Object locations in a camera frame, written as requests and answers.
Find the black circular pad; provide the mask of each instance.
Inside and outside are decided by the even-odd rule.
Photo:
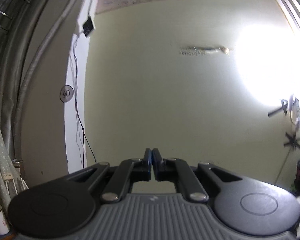
[[[300,217],[300,205],[292,194],[248,178],[223,183],[214,211],[230,228],[253,236],[288,231]]]
[[[31,237],[56,238],[86,225],[96,210],[87,189],[73,181],[55,181],[26,190],[9,205],[16,231]]]

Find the metal screw cap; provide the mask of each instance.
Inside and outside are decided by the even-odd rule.
[[[205,200],[207,198],[207,196],[204,193],[195,192],[195,193],[190,194],[190,198],[193,201],[200,202],[200,201]]]
[[[118,195],[116,193],[112,193],[112,192],[104,193],[102,195],[102,199],[105,201],[112,202],[112,201],[115,201],[118,199]]]

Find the curtain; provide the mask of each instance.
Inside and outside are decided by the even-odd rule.
[[[27,188],[12,164],[0,130],[0,204],[6,214],[11,199]]]

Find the gray ribbed platform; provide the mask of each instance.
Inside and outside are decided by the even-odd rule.
[[[32,239],[18,235],[15,239]],[[223,226],[203,204],[181,194],[128,194],[124,201],[103,205],[83,229],[60,240],[252,240]],[[296,239],[290,232],[262,238]]]

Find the bright light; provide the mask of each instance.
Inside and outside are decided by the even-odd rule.
[[[292,94],[300,101],[300,40],[291,29],[249,26],[238,39],[235,57],[245,86],[258,101],[279,106]]]

